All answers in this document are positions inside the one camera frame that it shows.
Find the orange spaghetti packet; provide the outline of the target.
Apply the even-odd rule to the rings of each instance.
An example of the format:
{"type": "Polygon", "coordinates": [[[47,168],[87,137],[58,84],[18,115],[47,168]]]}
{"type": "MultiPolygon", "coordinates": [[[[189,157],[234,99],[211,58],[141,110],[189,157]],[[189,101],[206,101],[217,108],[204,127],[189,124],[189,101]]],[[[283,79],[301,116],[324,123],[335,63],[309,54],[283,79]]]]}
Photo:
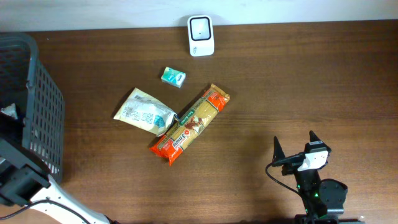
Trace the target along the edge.
{"type": "Polygon", "coordinates": [[[172,164],[223,110],[230,95],[212,84],[150,149],[172,164]]]}

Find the green tissue pack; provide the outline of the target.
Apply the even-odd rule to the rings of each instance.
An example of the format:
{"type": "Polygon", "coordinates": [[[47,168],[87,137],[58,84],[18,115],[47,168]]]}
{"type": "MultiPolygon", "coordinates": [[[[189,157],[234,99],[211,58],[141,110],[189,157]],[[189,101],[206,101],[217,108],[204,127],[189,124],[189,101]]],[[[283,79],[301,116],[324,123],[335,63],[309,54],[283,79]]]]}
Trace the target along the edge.
{"type": "Polygon", "coordinates": [[[164,83],[180,88],[186,79],[186,73],[166,67],[160,79],[164,83]]]}

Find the cream foil pouch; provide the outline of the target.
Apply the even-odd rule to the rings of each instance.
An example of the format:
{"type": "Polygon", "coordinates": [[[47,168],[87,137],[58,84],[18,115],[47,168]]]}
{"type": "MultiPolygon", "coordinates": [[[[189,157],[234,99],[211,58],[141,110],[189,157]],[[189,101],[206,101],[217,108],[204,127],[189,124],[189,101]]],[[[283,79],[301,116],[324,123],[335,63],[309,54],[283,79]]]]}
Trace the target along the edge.
{"type": "Polygon", "coordinates": [[[178,120],[178,116],[158,99],[135,88],[113,119],[161,136],[178,120]]]}

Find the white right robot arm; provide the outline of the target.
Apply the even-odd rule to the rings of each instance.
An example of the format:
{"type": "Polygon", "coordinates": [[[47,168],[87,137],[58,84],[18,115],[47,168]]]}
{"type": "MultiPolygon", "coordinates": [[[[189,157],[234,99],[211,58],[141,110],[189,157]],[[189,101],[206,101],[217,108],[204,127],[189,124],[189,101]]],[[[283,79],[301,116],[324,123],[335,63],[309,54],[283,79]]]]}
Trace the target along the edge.
{"type": "Polygon", "coordinates": [[[360,220],[341,220],[348,187],[335,179],[321,179],[318,171],[328,164],[331,148],[313,131],[303,152],[274,161],[282,167],[282,175],[293,175],[298,195],[302,199],[306,214],[296,215],[294,223],[349,224],[360,220]]]}

